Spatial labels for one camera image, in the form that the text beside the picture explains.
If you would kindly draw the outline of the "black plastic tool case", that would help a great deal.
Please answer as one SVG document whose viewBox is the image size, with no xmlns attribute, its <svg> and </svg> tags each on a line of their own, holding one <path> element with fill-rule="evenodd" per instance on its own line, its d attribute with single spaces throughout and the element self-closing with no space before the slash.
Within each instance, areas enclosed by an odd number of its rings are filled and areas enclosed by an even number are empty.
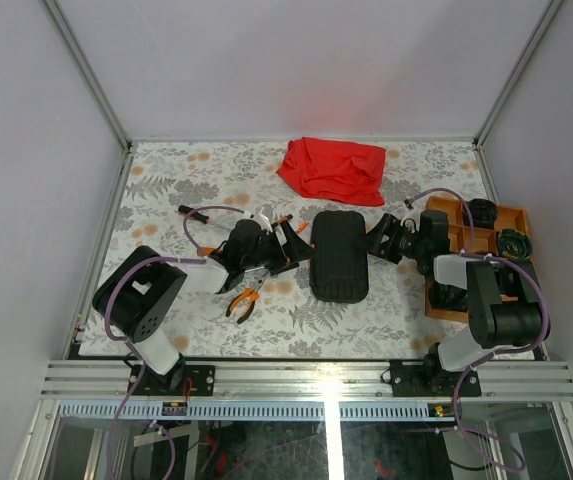
<svg viewBox="0 0 573 480">
<path fill-rule="evenodd" d="M 355 304 L 369 292 L 367 252 L 358 245 L 366 234 L 356 211 L 322 211 L 313 221 L 309 284 L 317 300 Z"/>
</svg>

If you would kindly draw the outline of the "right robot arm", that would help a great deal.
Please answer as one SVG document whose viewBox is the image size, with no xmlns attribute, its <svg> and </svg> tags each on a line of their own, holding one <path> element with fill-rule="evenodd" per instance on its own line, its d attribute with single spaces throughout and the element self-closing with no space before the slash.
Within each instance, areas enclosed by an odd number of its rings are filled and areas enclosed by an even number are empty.
<svg viewBox="0 0 573 480">
<path fill-rule="evenodd" d="M 407 258 L 433 286 L 465 293 L 468 325 L 434 344 L 424 357 L 424 387 L 444 394 L 458 373 L 499 354 L 518 354 L 539 347 L 550 333 L 550 314 L 533 265 L 493 254 L 450 250 L 447 214 L 425 210 L 407 225 L 385 214 L 355 245 L 367 253 L 399 263 Z"/>
</svg>

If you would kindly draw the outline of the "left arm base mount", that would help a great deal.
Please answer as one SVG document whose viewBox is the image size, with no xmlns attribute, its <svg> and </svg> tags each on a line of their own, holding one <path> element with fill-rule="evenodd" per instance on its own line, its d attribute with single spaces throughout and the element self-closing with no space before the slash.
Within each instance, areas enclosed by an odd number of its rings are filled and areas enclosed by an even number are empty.
<svg viewBox="0 0 573 480">
<path fill-rule="evenodd" d="M 210 397 L 214 393 L 216 367 L 183 365 L 160 375 L 146 367 L 134 389 L 135 396 Z"/>
</svg>

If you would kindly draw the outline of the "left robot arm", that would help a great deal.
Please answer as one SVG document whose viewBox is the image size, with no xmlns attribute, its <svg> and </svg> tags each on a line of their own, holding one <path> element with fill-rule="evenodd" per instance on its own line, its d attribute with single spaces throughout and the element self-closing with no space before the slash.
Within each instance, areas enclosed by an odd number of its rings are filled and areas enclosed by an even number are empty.
<svg viewBox="0 0 573 480">
<path fill-rule="evenodd" d="M 170 395 L 184 385 L 184 360 L 161 324 L 180 293 L 224 294 L 249 270 L 276 276 L 314 254 L 289 219 L 262 223 L 249 217 L 237 221 L 220 246 L 204 249 L 197 259 L 165 257 L 145 245 L 136 248 L 98 287 L 92 307 L 103 318 L 106 335 L 126 343 L 151 370 L 152 385 Z"/>
</svg>

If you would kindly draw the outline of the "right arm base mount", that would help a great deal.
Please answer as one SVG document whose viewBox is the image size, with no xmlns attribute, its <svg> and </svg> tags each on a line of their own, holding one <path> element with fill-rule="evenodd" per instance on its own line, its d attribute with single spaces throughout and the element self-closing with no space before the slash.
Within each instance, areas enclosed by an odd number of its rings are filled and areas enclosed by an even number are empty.
<svg viewBox="0 0 573 480">
<path fill-rule="evenodd" d="M 380 381 L 392 389 L 395 397 L 452 397 L 461 372 L 448 372 L 426 366 L 418 360 L 390 360 Z"/>
</svg>

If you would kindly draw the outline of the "orange handled pliers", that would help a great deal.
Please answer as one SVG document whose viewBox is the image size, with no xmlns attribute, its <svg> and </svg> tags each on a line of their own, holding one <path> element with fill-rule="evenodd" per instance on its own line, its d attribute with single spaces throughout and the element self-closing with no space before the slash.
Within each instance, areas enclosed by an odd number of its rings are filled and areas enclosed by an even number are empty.
<svg viewBox="0 0 573 480">
<path fill-rule="evenodd" d="M 250 316 L 252 315 L 257 300 L 260 297 L 260 290 L 263 287 L 266 280 L 269 278 L 270 273 L 265 272 L 261 276 L 259 276 L 252 284 L 244 289 L 242 293 L 237 295 L 229 304 L 225 311 L 226 317 L 231 317 L 236 310 L 241 306 L 244 305 L 245 309 L 237 315 L 237 324 L 241 325 L 245 321 L 247 321 Z"/>
</svg>

